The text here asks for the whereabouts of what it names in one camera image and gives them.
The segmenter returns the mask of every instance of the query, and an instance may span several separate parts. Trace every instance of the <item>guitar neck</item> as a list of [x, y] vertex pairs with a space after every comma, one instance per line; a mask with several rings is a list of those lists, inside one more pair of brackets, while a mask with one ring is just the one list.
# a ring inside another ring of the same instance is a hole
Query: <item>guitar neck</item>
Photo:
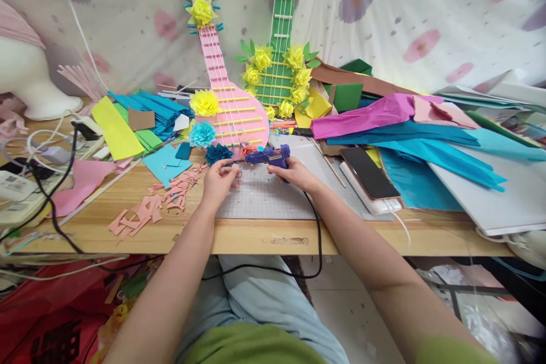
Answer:
[[274, 0], [271, 44], [275, 47], [275, 60], [290, 45], [295, 6], [296, 0]]

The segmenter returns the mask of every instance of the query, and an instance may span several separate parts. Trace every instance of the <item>yellow paper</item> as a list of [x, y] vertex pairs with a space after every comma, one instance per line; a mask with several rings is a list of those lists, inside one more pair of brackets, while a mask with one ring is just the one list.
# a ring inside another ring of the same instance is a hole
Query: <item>yellow paper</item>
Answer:
[[307, 116], [311, 118], [321, 118], [328, 114], [328, 112], [332, 109], [332, 104], [325, 100], [324, 97], [311, 86], [309, 87], [309, 98], [313, 98], [313, 103], [307, 107]]
[[104, 139], [114, 160], [140, 155], [144, 147], [108, 97], [91, 110], [95, 122], [104, 131]]
[[294, 116], [296, 117], [296, 123], [298, 128], [311, 128], [311, 119], [307, 114], [301, 113], [298, 108], [294, 110]]
[[379, 158], [379, 150], [377, 147], [369, 147], [371, 149], [367, 149], [366, 153], [371, 158], [371, 160], [377, 165], [379, 169], [383, 169], [383, 166], [381, 165], [381, 160]]

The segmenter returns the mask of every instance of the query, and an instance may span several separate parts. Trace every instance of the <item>pink paper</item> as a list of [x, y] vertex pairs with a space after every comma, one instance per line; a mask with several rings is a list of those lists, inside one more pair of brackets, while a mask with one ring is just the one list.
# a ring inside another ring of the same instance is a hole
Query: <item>pink paper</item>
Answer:
[[106, 175], [115, 169], [113, 162], [76, 159], [72, 167], [74, 187], [68, 191], [57, 192], [53, 196], [57, 216], [66, 216], [76, 210], [100, 186]]
[[[423, 96], [427, 101], [442, 103], [436, 96]], [[311, 122], [315, 139], [339, 137], [409, 120], [415, 114], [413, 95], [395, 93], [371, 105], [340, 115], [316, 118]]]
[[437, 104], [414, 96], [415, 115], [413, 120], [419, 123], [454, 126], [466, 129], [480, 128], [459, 107], [451, 104]]

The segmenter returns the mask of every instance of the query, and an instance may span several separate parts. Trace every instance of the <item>paper guitar craft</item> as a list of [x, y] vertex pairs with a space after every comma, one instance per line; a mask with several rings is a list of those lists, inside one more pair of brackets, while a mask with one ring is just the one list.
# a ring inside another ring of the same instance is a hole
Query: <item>paper guitar craft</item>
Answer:
[[214, 0], [186, 0], [192, 17], [188, 27], [198, 34], [210, 78], [210, 90], [196, 91], [190, 106], [195, 124], [189, 132], [191, 146], [206, 149], [210, 164], [224, 158], [244, 159], [246, 154], [263, 150], [269, 139], [269, 120], [262, 104], [228, 79], [220, 49]]

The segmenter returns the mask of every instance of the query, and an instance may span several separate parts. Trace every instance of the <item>black phone screen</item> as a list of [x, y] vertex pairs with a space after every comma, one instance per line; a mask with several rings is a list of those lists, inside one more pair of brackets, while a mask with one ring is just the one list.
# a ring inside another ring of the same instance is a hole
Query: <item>black phone screen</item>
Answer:
[[347, 148], [340, 152], [372, 199], [400, 197], [400, 192], [391, 184], [383, 171], [375, 165], [364, 148]]

